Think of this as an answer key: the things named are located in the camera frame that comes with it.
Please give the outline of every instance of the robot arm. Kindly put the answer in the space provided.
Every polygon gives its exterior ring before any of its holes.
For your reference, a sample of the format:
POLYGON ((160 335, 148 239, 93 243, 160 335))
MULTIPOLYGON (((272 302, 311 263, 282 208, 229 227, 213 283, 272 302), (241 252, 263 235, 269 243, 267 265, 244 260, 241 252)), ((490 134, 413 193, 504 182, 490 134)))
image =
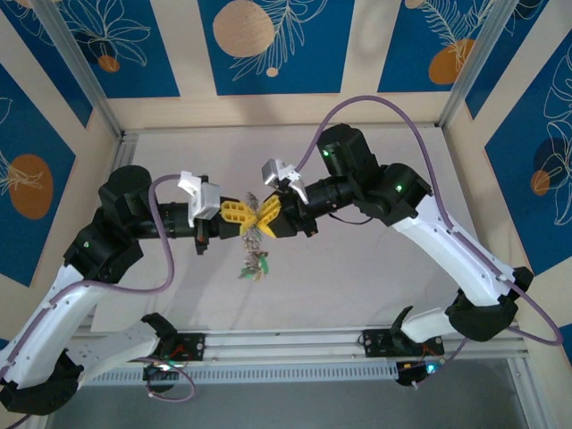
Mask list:
MULTIPOLYGON (((282 193, 281 213, 269 225, 276 237, 297 231, 311 237, 317 233, 317 217, 353 204, 415 242, 459 286, 457 297, 447 308, 436 308, 408 320, 405 316, 411 307, 402 312, 392 330, 396 353, 417 350, 420 344, 453 332, 470 340, 488 341, 511 324, 518 295, 505 280, 527 290, 533 280, 527 268, 514 269, 502 263, 450 216, 453 227, 449 228, 431 187, 404 164, 378 165, 359 130, 345 124, 331 127, 322 133, 317 147, 331 176, 306 188, 307 203, 296 198, 287 181, 271 183, 282 193), (494 273, 463 240, 483 253, 500 274, 494 273)), ((272 177, 285 176, 275 173, 272 177)))
MULTIPOLYGON (((330 177, 309 186, 282 161, 271 160, 263 169, 265 183, 276 189, 259 221, 264 222, 263 231, 275 238, 300 231, 312 237, 318 233, 316 219, 355 205, 409 237, 460 287, 453 304, 444 310, 436 308, 405 320, 411 307, 404 309, 391 329, 393 356, 415 356, 421 344, 452 332, 488 341, 509 326, 517 312, 517 296, 503 281, 526 290, 533 278, 528 270, 503 264, 454 221, 451 231, 440 217, 430 186, 404 164, 379 165, 359 130, 345 124, 331 127, 323 132, 318 148, 330 177), (459 234, 485 253, 502 275, 479 260, 459 234)), ((0 400, 8 410, 50 414, 87 380, 175 345, 176 331, 160 315, 146 316, 130 329, 99 341, 68 345, 89 310, 110 292, 80 287, 56 306, 53 303, 56 294, 81 280, 118 282, 142 258, 138 240, 158 235, 149 213, 150 184, 147 170, 130 165, 112 173, 99 190, 102 206, 93 222, 71 244, 54 285, 22 333, 0 352, 4 386, 0 400)), ((183 172, 179 186, 189 193, 189 203, 159 206, 168 237, 193 238, 202 255, 210 238, 240 235, 240 225, 230 222, 232 215, 224 212, 225 202, 238 200, 221 197, 206 176, 183 172)))

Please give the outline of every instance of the wire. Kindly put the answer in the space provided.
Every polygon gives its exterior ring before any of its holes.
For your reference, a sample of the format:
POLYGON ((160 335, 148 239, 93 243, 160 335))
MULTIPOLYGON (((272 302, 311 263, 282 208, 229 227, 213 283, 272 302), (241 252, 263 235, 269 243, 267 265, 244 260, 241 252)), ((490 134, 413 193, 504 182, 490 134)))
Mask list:
MULTIPOLYGON (((449 218, 449 214, 447 213, 447 210, 445 209, 445 205, 443 203, 441 191, 439 189, 439 183, 437 182, 437 177, 435 175, 435 170, 433 168, 433 163, 431 162, 431 158, 429 157, 429 153, 427 151, 427 145, 425 144, 423 137, 421 136, 421 133, 419 132, 419 129, 413 123, 411 118, 409 118, 409 116, 407 116, 407 114, 405 112, 403 112, 399 107, 397 107, 391 101, 389 101, 385 98, 379 97, 379 96, 357 96, 357 97, 348 98, 346 101, 343 101, 343 102, 339 103, 338 105, 336 105, 324 117, 322 122, 320 122, 320 124, 318 125, 318 128, 315 132, 315 135, 312 138, 312 141, 310 142, 310 145, 309 145, 306 153, 304 154, 304 156, 302 156, 302 159, 300 160, 298 166, 296 167, 296 170, 300 171, 302 168, 304 168, 304 165, 306 165, 307 160, 312 155, 314 148, 317 146, 317 142, 320 139, 322 132, 324 131, 325 127, 330 122, 330 120, 333 118, 333 116, 335 114, 337 114, 344 107, 346 107, 348 105, 353 105, 354 103, 357 103, 359 101, 374 101, 376 103, 386 105, 386 106, 390 107, 390 109, 393 110, 396 114, 398 114, 401 117, 401 119, 403 119, 403 121, 407 124, 407 126, 411 129, 411 131, 415 135, 417 143, 419 144, 419 148, 421 149, 421 154, 423 155, 423 159, 425 160, 425 164, 426 164, 427 170, 429 172, 429 178, 431 179, 431 184, 433 186, 433 193, 435 195, 435 201, 437 203, 437 207, 439 209, 439 213, 441 214, 442 220, 445 222, 445 225, 451 231, 452 235, 454 237, 456 237, 461 243, 463 243, 463 245, 466 248, 468 248, 476 257, 478 257, 481 260, 481 262, 483 262, 483 264, 487 268, 489 268, 497 278, 505 278, 504 273, 493 262, 491 262, 489 260, 489 258, 483 252, 481 252, 467 237, 465 237, 463 234, 458 232, 457 228, 455 228, 455 225, 453 224, 452 220, 449 218)), ((511 282, 508 279, 504 280, 503 282, 509 288, 511 288, 513 291, 515 291, 518 294, 518 296, 520 296, 523 300, 525 300, 541 316, 541 318, 544 319, 544 321, 550 326, 550 328, 554 332, 556 339, 555 340, 546 340, 546 339, 538 337, 532 333, 521 331, 518 328, 509 327, 507 329, 511 332, 518 333, 518 334, 522 335, 523 337, 527 337, 531 340, 538 341, 541 344, 546 344, 549 346, 559 346, 560 344, 562 344, 562 342, 564 341, 564 338, 562 336, 562 333, 559 330, 559 327, 554 323, 554 321, 544 311, 544 309, 542 307, 540 307, 538 305, 538 303, 536 303, 536 301, 534 301, 532 298, 530 298, 530 296, 528 296, 528 294, 526 294, 522 289, 520 289, 514 282, 511 282)), ((466 341, 461 342, 461 346, 459 346, 459 349, 456 350, 451 355, 452 358, 457 356, 457 354, 460 352, 460 350, 465 345, 465 343, 466 343, 466 341)))
MULTIPOLYGON (((453 359, 457 357, 457 355, 458 355, 458 354, 461 352, 461 350, 465 347, 465 345, 467 344, 467 342, 468 342, 468 338, 465 337, 465 338, 463 339, 463 341, 458 345, 457 349, 456 349, 455 351, 453 351, 453 352, 450 354, 449 358, 448 358, 447 360, 445 360, 445 363, 444 363, 443 365, 441 365, 441 369, 440 369, 439 371, 442 371, 443 368, 447 367, 447 365, 449 365, 450 362, 452 362, 453 359)), ((417 386, 418 386, 419 384, 421 384, 421 383, 425 383, 425 382, 426 382, 427 380, 429 380, 430 378, 431 378, 431 376, 426 377, 424 380, 420 381, 419 383, 416 383, 416 386, 415 386, 415 387, 417 387, 417 386)))
POLYGON ((364 342, 364 334, 363 333, 359 334, 359 336, 357 337, 356 343, 358 344, 358 346, 363 347, 364 349, 366 348, 366 343, 364 342))
POLYGON ((340 219, 340 218, 339 218, 338 216, 336 216, 335 214, 328 213, 328 216, 330 216, 332 219, 335 219, 336 221, 340 221, 340 222, 343 222, 343 223, 347 223, 348 225, 365 225, 366 223, 370 223, 370 222, 372 222, 372 221, 374 220, 373 217, 369 217, 369 218, 365 219, 365 220, 362 221, 362 222, 351 222, 351 221, 344 221, 343 219, 340 219))
POLYGON ((172 284, 172 280, 174 278, 175 266, 174 266, 174 259, 172 257, 171 246, 169 245, 167 233, 165 231, 163 221, 161 220, 161 215, 159 214, 157 196, 156 196, 155 191, 156 191, 157 186, 159 186, 161 183, 164 183, 166 181, 176 181, 179 178, 180 178, 179 174, 170 174, 170 175, 160 177, 159 179, 155 180, 151 184, 151 186, 149 187, 149 192, 148 192, 149 208, 151 209, 151 216, 153 217, 153 222, 155 222, 157 232, 159 234, 159 239, 161 240, 161 244, 163 245, 165 257, 167 259, 167 280, 165 281, 165 283, 162 286, 159 286, 158 288, 147 289, 147 290, 136 290, 136 289, 130 289, 130 288, 123 288, 123 287, 117 286, 115 284, 95 282, 95 281, 91 281, 91 280, 82 280, 79 282, 72 283, 69 286, 66 286, 65 288, 60 290, 58 293, 56 293, 54 295, 54 297, 48 301, 52 307, 43 308, 42 310, 40 310, 38 315, 36 315, 36 317, 29 324, 28 328, 26 328, 26 330, 24 331, 24 334, 18 340, 18 342, 14 346, 12 352, 10 353, 10 355, 8 355, 8 358, 6 359, 8 365, 3 366, 0 369, 0 380, 2 380, 5 377, 6 373, 8 372, 10 367, 13 365, 15 359, 18 357, 18 354, 20 353, 21 348, 24 346, 24 344, 26 344, 26 341, 28 341, 29 337, 34 332, 34 330, 38 327, 38 325, 41 323, 41 321, 44 319, 44 317, 46 317, 46 315, 49 313, 49 311, 52 310, 53 308, 55 308, 55 306, 57 306, 57 304, 62 299, 64 299, 67 295, 69 295, 73 290, 76 290, 76 289, 81 288, 81 287, 85 287, 85 288, 98 287, 98 288, 102 288, 102 289, 106 289, 106 290, 114 290, 114 291, 118 291, 118 292, 122 292, 122 293, 130 293, 130 294, 134 294, 134 295, 153 295, 153 294, 161 293, 161 292, 169 289, 169 287, 172 284))
POLYGON ((185 396, 184 398, 167 398, 166 396, 159 395, 158 393, 155 393, 154 391, 151 390, 151 378, 149 378, 147 380, 147 384, 145 386, 147 389, 147 392, 149 393, 149 397, 154 398, 156 400, 162 400, 163 402, 172 402, 172 403, 186 402, 186 401, 192 400, 194 398, 196 387, 195 387, 195 383, 193 382, 193 379, 190 377, 190 375, 185 373, 185 371, 183 371, 179 367, 173 365, 171 362, 167 362, 166 360, 157 359, 155 357, 140 357, 139 359, 133 360, 133 362, 143 362, 143 363, 161 364, 161 365, 169 366, 172 370, 176 371, 177 373, 182 375, 185 379, 187 379, 187 381, 189 382, 190 387, 191 387, 190 393, 187 396, 185 396))
POLYGON ((28 419, 32 417, 31 414, 27 414, 26 416, 22 417, 20 420, 18 420, 15 423, 12 423, 11 425, 9 425, 8 427, 6 427, 6 429, 16 429, 18 426, 23 425, 25 422, 28 421, 28 419))

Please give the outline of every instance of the purple cable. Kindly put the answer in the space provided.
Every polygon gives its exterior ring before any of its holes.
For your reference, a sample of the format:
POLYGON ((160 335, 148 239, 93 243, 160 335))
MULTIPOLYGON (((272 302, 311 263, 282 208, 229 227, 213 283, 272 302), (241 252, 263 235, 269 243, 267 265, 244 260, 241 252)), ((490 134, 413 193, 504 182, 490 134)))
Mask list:
MULTIPOLYGON (((450 362, 453 361, 454 358, 457 357, 457 355, 461 352, 461 350, 465 347, 465 344, 467 344, 468 342, 468 338, 465 337, 463 339, 463 341, 458 345, 458 347, 455 349, 455 351, 453 351, 449 358, 447 360, 445 360, 445 363, 443 365, 441 365, 441 369, 439 371, 442 371, 443 368, 445 368, 445 366, 449 365, 450 362)), ((431 377, 426 377, 424 380, 421 380, 419 383, 417 383, 417 386, 421 383, 425 383, 427 380, 429 380, 431 377)))
POLYGON ((18 420, 15 423, 12 423, 11 425, 9 425, 8 427, 6 427, 6 429, 16 429, 18 426, 23 425, 24 423, 26 423, 26 421, 28 421, 28 419, 32 417, 31 414, 27 414, 26 416, 22 417, 20 420, 18 420))
MULTIPOLYGON (((322 131, 324 131, 326 125, 330 122, 330 120, 333 118, 333 116, 335 114, 337 114, 341 109, 346 107, 347 105, 352 105, 354 103, 357 103, 358 101, 375 101, 376 103, 381 103, 382 105, 387 105, 388 107, 390 107, 391 110, 393 110, 396 114, 398 114, 401 117, 401 119, 403 119, 403 121, 407 124, 407 126, 413 131, 413 134, 415 135, 417 143, 419 144, 419 148, 421 149, 421 154, 423 155, 423 159, 425 160, 425 164, 427 165, 427 170, 429 172, 429 178, 431 179, 431 184, 433 186, 433 192, 435 194, 435 201, 437 203, 437 207, 439 208, 439 213, 441 214, 442 219, 445 222, 445 225, 447 225, 447 228, 453 232, 453 235, 455 237, 457 237, 457 239, 461 243, 463 243, 463 245, 466 248, 468 248, 474 255, 476 255, 476 257, 478 257, 481 260, 481 262, 483 262, 483 264, 485 264, 494 273, 495 276, 497 276, 497 277, 502 276, 503 275, 502 271, 499 268, 497 268, 497 266, 495 264, 493 264, 488 259, 488 257, 486 257, 485 254, 483 254, 463 234, 455 231, 455 226, 453 225, 453 222, 449 218, 449 214, 447 213, 447 210, 445 209, 445 205, 443 204, 441 191, 439 190, 439 184, 437 183, 437 177, 435 176, 435 170, 433 168, 433 163, 431 162, 431 158, 429 157, 429 153, 427 152, 427 146, 423 140, 423 137, 421 137, 421 133, 419 132, 419 129, 413 123, 411 118, 409 118, 409 116, 407 116, 407 114, 405 112, 403 112, 399 107, 397 107, 391 101, 386 100, 385 98, 382 98, 382 97, 378 97, 378 96, 357 96, 357 97, 349 98, 346 101, 343 101, 343 102, 339 103, 338 105, 336 105, 325 116, 324 120, 318 126, 318 129, 315 132, 314 138, 310 142, 310 146, 308 147, 306 153, 302 157, 302 160, 299 162, 298 166, 296 167, 296 170, 300 171, 304 167, 304 165, 306 165, 307 160, 312 155, 312 151, 317 146, 317 143, 318 143, 318 140, 320 139, 320 135, 322 134, 322 131)), ((522 335, 523 337, 527 337, 531 340, 538 341, 541 344, 546 344, 549 346, 559 346, 560 344, 562 344, 562 342, 564 341, 564 338, 562 337, 562 333, 560 332, 558 326, 551 319, 551 317, 543 310, 543 308, 540 307, 536 303, 536 301, 534 301, 532 298, 530 298, 515 283, 511 282, 510 280, 505 280, 504 283, 509 288, 511 288, 513 291, 515 291, 518 294, 518 296, 522 297, 522 299, 524 299, 544 319, 544 321, 554 331, 554 335, 556 336, 556 340, 546 340, 544 338, 538 337, 538 336, 531 334, 529 332, 521 331, 518 328, 509 327, 507 329, 511 332, 518 333, 518 334, 522 335)), ((462 349, 462 346, 464 346, 464 345, 465 345, 464 343, 461 343, 461 346, 459 346, 459 349, 456 350, 456 352, 451 355, 449 360, 451 360, 451 358, 454 358, 455 356, 457 356, 458 352, 460 351, 460 349, 462 349)))
MULTIPOLYGON (((103 288, 106 290, 114 290, 117 292, 131 293, 134 295, 153 295, 153 294, 161 293, 161 292, 167 290, 171 286, 172 280, 173 280, 174 275, 175 275, 175 263, 174 263, 174 259, 172 257, 171 246, 169 245, 167 233, 164 229, 163 221, 161 220, 161 215, 159 214, 159 207, 157 205, 157 195, 155 193, 155 190, 156 190, 157 186, 160 185, 161 183, 163 183, 165 181, 176 181, 179 178, 180 178, 179 174, 170 174, 170 175, 160 177, 159 179, 157 179, 156 181, 154 181, 151 184, 151 186, 149 187, 149 193, 148 193, 148 195, 149 195, 149 207, 151 209, 151 215, 153 217, 153 221, 155 222, 157 232, 159 233, 159 239, 161 240, 161 244, 163 245, 163 250, 164 250, 165 256, 167 258, 167 272, 168 272, 167 280, 165 281, 165 283, 162 286, 159 286, 158 288, 154 288, 154 289, 137 290, 137 289, 123 288, 123 287, 117 286, 115 284, 95 282, 95 281, 91 281, 91 280, 82 280, 79 282, 72 283, 69 286, 66 286, 65 288, 60 290, 58 293, 56 293, 54 295, 54 297, 52 299, 49 300, 49 303, 52 306, 56 306, 57 303, 60 302, 62 299, 64 299, 70 292, 72 292, 73 290, 76 290, 77 288, 80 288, 80 287, 88 288, 90 286, 95 286, 95 287, 103 288)), ((38 313, 38 315, 34 318, 34 320, 31 322, 31 324, 29 324, 28 328, 26 329, 26 331, 21 336, 20 340, 18 341, 18 343, 16 344, 16 346, 14 347, 14 349, 12 350, 10 355, 8 356, 7 361, 8 361, 9 365, 4 366, 2 369, 0 369, 0 380, 2 380, 4 378, 4 376, 8 372, 8 369, 10 369, 10 365, 12 365, 14 360, 18 357, 18 353, 20 352, 21 348, 24 346, 24 344, 26 343, 26 341, 28 340, 30 335, 38 327, 38 325, 44 319, 44 317, 46 317, 46 315, 50 311, 50 309, 51 308, 42 309, 38 313)))
POLYGON ((184 398, 167 398, 163 395, 159 395, 157 393, 155 393, 154 391, 151 390, 151 380, 147 381, 147 385, 145 386, 147 388, 147 391, 149 392, 149 395, 152 396, 153 398, 155 398, 156 400, 162 400, 164 402, 173 402, 173 403, 181 403, 181 402, 186 402, 188 400, 192 400, 195 396, 195 383, 193 382, 193 379, 190 378, 190 375, 188 375, 187 373, 185 373, 182 369, 178 368, 177 366, 165 361, 165 360, 161 360, 161 359, 155 359, 154 357, 140 357, 139 359, 135 359, 133 362, 144 362, 144 363, 149 363, 149 364, 161 364, 161 365, 167 365, 170 368, 174 369, 177 373, 181 374, 183 377, 185 377, 187 379, 187 381, 190 383, 190 393, 189 395, 185 396, 184 398))

